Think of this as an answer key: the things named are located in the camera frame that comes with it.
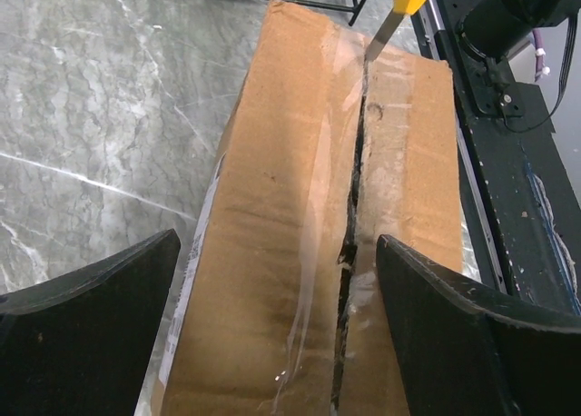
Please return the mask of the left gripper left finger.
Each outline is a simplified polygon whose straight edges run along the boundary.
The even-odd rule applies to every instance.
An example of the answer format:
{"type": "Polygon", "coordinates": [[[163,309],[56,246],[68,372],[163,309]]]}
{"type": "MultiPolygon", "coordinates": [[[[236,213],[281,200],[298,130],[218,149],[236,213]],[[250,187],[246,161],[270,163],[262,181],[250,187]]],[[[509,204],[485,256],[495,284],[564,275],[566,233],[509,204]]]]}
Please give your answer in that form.
{"type": "Polygon", "coordinates": [[[159,232],[2,295],[2,414],[132,415],[180,249],[159,232]]]}

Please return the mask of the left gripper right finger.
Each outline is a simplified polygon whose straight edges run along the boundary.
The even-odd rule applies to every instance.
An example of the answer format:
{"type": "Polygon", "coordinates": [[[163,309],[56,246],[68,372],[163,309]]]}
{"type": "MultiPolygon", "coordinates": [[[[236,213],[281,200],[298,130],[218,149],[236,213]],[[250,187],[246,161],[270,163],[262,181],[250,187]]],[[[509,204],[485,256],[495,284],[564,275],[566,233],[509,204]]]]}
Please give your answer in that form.
{"type": "Polygon", "coordinates": [[[397,238],[380,292],[413,415],[577,415],[580,319],[506,295],[397,238]]]}

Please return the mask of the brown cardboard express box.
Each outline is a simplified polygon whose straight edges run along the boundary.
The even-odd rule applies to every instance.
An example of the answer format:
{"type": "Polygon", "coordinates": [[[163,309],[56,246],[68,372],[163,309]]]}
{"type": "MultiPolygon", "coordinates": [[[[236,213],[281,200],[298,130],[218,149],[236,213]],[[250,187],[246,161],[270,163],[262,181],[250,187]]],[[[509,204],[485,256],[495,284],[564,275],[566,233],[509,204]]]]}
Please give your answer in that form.
{"type": "Polygon", "coordinates": [[[390,234],[462,269],[452,73],[272,1],[222,135],[155,415],[405,415],[390,234]]]}

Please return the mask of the yellow utility knife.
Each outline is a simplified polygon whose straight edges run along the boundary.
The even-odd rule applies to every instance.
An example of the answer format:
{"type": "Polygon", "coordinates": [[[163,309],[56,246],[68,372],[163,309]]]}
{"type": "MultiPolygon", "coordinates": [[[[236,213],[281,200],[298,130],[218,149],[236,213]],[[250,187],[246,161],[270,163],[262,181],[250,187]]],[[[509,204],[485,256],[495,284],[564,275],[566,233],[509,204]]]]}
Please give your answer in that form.
{"type": "Polygon", "coordinates": [[[367,46],[364,58],[373,62],[378,58],[391,37],[407,16],[414,15],[428,0],[393,0],[393,5],[385,20],[367,46]]]}

